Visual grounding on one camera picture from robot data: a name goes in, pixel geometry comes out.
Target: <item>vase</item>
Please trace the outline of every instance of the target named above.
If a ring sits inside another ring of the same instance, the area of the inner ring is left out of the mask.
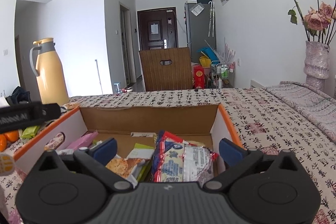
[[[316,41],[306,41],[304,73],[306,84],[324,91],[324,82],[329,78],[329,46]]]

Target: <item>floor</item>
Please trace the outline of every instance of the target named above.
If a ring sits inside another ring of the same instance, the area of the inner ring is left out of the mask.
[[[142,75],[136,79],[136,83],[132,85],[133,91],[135,92],[144,92],[145,88],[143,86]]]

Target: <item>thermos lid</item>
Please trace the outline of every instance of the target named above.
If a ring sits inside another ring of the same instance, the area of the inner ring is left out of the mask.
[[[53,37],[43,38],[43,39],[41,39],[41,40],[34,41],[34,42],[33,42],[33,45],[36,45],[36,44],[42,44],[42,43],[46,43],[46,42],[54,42],[54,38],[53,38]]]

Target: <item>blue basket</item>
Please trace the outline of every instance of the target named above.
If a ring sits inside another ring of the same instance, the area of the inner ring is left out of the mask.
[[[204,47],[198,50],[198,52],[203,52],[207,57],[210,58],[211,61],[217,61],[217,62],[213,62],[212,64],[219,64],[220,62],[218,61],[217,56],[215,55],[215,53],[213,52],[212,49],[210,49],[209,47]]]

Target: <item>red box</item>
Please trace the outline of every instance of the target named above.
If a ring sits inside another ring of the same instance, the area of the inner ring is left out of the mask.
[[[196,89],[205,88],[204,68],[201,65],[194,66],[194,80]]]

